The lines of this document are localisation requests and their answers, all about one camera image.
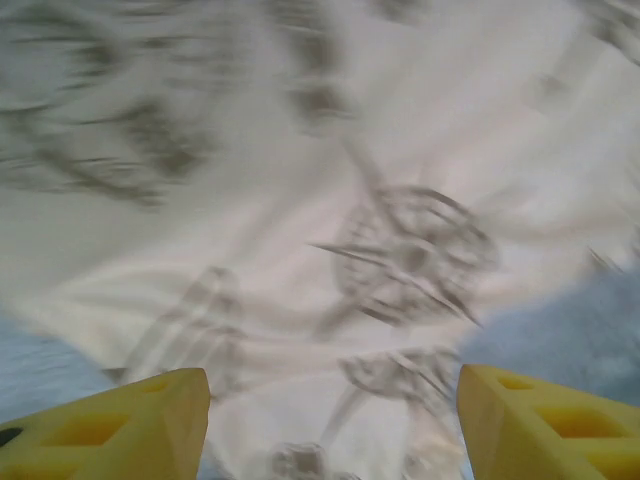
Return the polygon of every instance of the white fabric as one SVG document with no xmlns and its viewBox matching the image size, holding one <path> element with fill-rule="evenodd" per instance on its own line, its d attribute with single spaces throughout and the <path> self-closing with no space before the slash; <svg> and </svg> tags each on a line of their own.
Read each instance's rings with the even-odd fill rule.
<svg viewBox="0 0 640 480">
<path fill-rule="evenodd" d="M 330 12 L 341 62 L 315 80 L 298 78 L 299 67 L 259 2 L 184 2 L 154 20 L 125 15 L 153 2 L 55 2 L 122 53 L 102 83 L 72 98 L 64 92 L 77 67 L 51 40 L 16 44 L 15 37 L 40 33 L 35 23 L 16 23 L 29 2 L 5 2 L 1 20 L 17 26 L 0 36 L 3 111 L 42 108 L 42 131 L 77 158 L 142 164 L 117 125 L 96 122 L 116 118 L 136 98 L 157 95 L 185 125 L 195 122 L 220 146 L 182 184 L 162 183 L 162 204 L 152 209 L 89 194 L 86 185 L 73 191 L 62 185 L 63 193 L 0 188 L 0 301 L 109 368 L 124 367 L 143 333 L 167 312 L 174 324 L 200 318 L 166 327 L 128 378 L 205 365 L 218 397 L 210 413 L 210 453 L 236 478 L 273 475 L 268 459 L 289 448 L 282 444 L 316 443 L 334 476 L 396 479 L 404 471 L 436 478 L 429 465 L 440 462 L 441 478 L 455 478 L 461 451 L 447 433 L 451 419 L 443 414 L 440 425 L 398 396 L 369 396 L 345 417 L 335 439 L 322 444 L 350 385 L 339 360 L 406 349 L 428 356 L 476 328 L 464 312 L 433 313 L 424 305 L 419 321 L 395 328 L 360 311 L 361 304 L 372 305 L 363 297 L 344 305 L 343 328 L 328 339 L 312 337 L 350 295 L 336 283 L 346 274 L 344 262 L 327 248 L 345 243 L 351 212 L 369 202 L 363 175 L 374 165 L 384 186 L 433 188 L 477 215 L 477 228 L 497 253 L 495 265 L 469 277 L 474 295 L 467 307 L 480 322 L 586 274 L 589 249 L 624 262 L 638 210 L 632 180 L 640 69 L 632 54 L 588 37 L 585 48 L 596 52 L 588 71 L 575 82 L 569 75 L 564 96 L 540 99 L 540 79 L 589 18 L 580 4 L 434 0 L 428 8 L 417 5 L 408 21 L 393 22 L 373 13 L 374 0 L 318 1 Z M 162 84 L 163 76 L 192 75 L 178 61 L 127 54 L 141 39 L 214 28 L 199 22 L 220 18 L 222 8 L 233 10 L 234 45 L 244 54 L 234 88 L 213 100 L 206 92 L 183 98 Z M 193 78 L 213 82 L 206 75 Z M 321 131 L 305 124 L 285 96 L 305 81 L 338 85 L 349 115 Z M 34 145 L 6 125 L 2 136 L 3 167 L 16 155 L 35 155 Z M 354 161 L 343 139 L 371 159 Z M 47 182 L 60 186 L 53 177 Z M 397 252 L 401 265 L 410 252 Z M 208 288 L 229 281 L 213 267 L 237 278 L 240 313 L 227 308 L 238 305 L 224 292 L 215 297 L 216 308 L 209 305 Z M 172 310 L 199 278 L 204 299 L 187 296 L 187 304 Z M 241 323 L 221 330 L 231 311 Z M 172 345 L 183 350 L 165 362 L 176 333 Z M 194 338 L 205 339 L 211 351 L 190 356 Z M 215 345 L 235 349 L 229 358 L 239 362 L 236 378 L 228 380 L 211 360 Z M 224 397 L 225 389 L 235 393 Z"/>
</svg>

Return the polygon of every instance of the yellow plastic part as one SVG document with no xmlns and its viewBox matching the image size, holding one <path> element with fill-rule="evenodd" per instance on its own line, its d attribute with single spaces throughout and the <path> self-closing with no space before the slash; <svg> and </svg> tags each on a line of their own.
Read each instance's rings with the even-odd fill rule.
<svg viewBox="0 0 640 480">
<path fill-rule="evenodd" d="M 458 415 L 476 480 L 639 480 L 640 409 L 465 365 Z"/>
<path fill-rule="evenodd" d="M 204 370 L 182 369 L 0 425 L 0 480 L 193 480 Z"/>
</svg>

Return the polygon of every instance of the white cloth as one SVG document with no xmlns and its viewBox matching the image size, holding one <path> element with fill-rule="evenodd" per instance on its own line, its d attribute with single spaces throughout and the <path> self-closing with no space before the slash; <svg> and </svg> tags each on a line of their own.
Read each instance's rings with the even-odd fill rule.
<svg viewBox="0 0 640 480">
<path fill-rule="evenodd" d="M 583 6 L 3 2 L 0 302 L 127 379 L 205 366 L 238 479 L 455 478 L 444 353 L 633 237 L 633 24 Z"/>
</svg>

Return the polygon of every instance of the light blue fabric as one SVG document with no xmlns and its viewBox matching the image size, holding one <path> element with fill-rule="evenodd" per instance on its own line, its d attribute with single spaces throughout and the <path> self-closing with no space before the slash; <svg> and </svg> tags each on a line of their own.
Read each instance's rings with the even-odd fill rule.
<svg viewBox="0 0 640 480">
<path fill-rule="evenodd" d="M 113 387 L 69 346 L 24 333 L 0 314 L 0 423 Z M 199 480 L 218 477 L 204 465 L 198 473 Z"/>
<path fill-rule="evenodd" d="M 462 345 L 492 365 L 640 406 L 640 269 L 501 315 Z M 470 466 L 465 478 L 473 478 Z"/>
</svg>

